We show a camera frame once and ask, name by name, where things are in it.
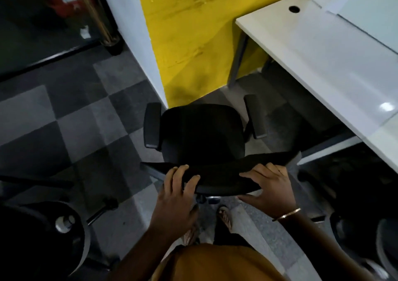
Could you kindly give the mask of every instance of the person's left hand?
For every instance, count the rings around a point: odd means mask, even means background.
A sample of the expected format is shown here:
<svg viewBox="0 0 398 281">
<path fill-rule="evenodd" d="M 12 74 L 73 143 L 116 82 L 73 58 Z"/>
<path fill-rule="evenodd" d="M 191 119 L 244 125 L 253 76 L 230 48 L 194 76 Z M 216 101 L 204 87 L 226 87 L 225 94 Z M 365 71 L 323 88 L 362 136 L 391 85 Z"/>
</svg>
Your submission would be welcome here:
<svg viewBox="0 0 398 281">
<path fill-rule="evenodd" d="M 197 205 L 192 208 L 192 204 L 200 176 L 193 176 L 182 191 L 182 176 L 188 168 L 188 165 L 183 165 L 167 172 L 148 228 L 171 242 L 183 236 L 196 222 L 199 214 Z"/>
</svg>

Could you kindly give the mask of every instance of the desk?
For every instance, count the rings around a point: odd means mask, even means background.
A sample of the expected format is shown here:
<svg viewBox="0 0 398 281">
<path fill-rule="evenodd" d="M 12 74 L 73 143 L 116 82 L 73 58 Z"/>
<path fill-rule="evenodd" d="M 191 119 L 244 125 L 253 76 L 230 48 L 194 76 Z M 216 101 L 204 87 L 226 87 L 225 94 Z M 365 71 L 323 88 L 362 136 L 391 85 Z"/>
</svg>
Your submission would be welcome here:
<svg viewBox="0 0 398 281">
<path fill-rule="evenodd" d="M 236 24 L 229 86 L 250 37 L 355 133 L 303 152 L 300 164 L 363 141 L 398 172 L 396 53 L 312 0 L 281 0 Z"/>
</svg>

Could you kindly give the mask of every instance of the gold bracelet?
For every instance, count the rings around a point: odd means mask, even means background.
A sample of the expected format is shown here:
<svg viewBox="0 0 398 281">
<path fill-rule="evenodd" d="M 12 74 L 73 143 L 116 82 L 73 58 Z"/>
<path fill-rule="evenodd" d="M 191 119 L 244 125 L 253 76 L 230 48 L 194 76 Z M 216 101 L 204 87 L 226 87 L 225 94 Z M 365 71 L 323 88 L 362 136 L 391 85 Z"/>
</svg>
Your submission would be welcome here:
<svg viewBox="0 0 398 281">
<path fill-rule="evenodd" d="M 282 216 L 279 217 L 279 218 L 272 219 L 272 222 L 274 222 L 274 221 L 279 221 L 279 220 L 281 220 L 281 219 L 284 219 L 284 218 L 286 218 L 286 217 L 288 217 L 288 216 L 290 216 L 290 215 L 293 215 L 293 214 L 297 213 L 297 212 L 300 211 L 300 210 L 301 210 L 301 208 L 297 208 L 297 209 L 295 209 L 294 211 L 291 211 L 291 212 L 289 212 L 289 213 L 287 213 L 287 214 L 285 214 L 285 215 L 282 215 Z"/>
</svg>

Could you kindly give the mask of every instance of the brown shirt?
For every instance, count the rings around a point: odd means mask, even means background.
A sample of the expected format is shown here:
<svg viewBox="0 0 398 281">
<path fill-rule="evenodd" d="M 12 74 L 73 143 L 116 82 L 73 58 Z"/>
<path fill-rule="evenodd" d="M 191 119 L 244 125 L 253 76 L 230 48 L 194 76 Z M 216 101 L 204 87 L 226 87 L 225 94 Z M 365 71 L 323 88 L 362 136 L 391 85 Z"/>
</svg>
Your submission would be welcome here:
<svg viewBox="0 0 398 281">
<path fill-rule="evenodd" d="M 158 266 L 152 281 L 265 280 L 285 278 L 259 252 L 245 246 L 199 244 L 176 248 Z"/>
</svg>

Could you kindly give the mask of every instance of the hand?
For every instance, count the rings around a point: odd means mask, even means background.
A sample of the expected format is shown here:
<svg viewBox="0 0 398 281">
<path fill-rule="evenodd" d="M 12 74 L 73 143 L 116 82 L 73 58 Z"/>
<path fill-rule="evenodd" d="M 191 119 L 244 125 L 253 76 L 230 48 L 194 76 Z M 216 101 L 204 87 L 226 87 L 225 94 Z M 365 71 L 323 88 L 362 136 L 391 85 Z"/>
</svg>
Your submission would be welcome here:
<svg viewBox="0 0 398 281">
<path fill-rule="evenodd" d="M 259 196 L 240 195 L 238 198 L 261 210 L 272 218 L 279 218 L 297 208 L 295 196 L 286 167 L 257 164 L 251 171 L 239 173 L 259 184 L 263 192 Z"/>
<path fill-rule="evenodd" d="M 200 176 L 193 176 L 182 191 L 182 176 L 188 168 L 188 165 L 183 165 L 167 172 L 148 228 L 154 233 L 162 234 L 171 243 L 193 226 L 199 214 L 198 206 L 192 208 L 192 204 Z"/>
</svg>

